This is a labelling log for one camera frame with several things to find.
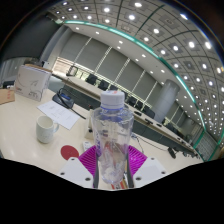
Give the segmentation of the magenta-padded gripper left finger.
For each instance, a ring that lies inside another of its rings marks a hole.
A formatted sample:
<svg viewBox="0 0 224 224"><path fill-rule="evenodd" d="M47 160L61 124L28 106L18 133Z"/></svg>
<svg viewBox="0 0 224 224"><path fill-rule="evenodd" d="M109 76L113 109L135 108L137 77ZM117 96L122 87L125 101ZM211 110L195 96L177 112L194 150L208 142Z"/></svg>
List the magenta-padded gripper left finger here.
<svg viewBox="0 0 224 224"><path fill-rule="evenodd" d="M97 188L99 184L99 169L96 147L92 146L84 153L69 145L61 148L61 156L66 164L58 175L84 188Z"/></svg>

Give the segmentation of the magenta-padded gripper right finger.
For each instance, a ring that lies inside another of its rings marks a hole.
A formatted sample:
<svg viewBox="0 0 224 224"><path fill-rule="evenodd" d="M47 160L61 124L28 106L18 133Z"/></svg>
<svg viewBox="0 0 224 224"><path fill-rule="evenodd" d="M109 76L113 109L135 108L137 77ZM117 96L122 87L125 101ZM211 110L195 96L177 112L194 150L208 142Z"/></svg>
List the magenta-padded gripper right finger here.
<svg viewBox="0 0 224 224"><path fill-rule="evenodd" d="M167 175L166 169L155 157L147 157L130 146L127 156L127 180L130 188L140 188Z"/></svg>

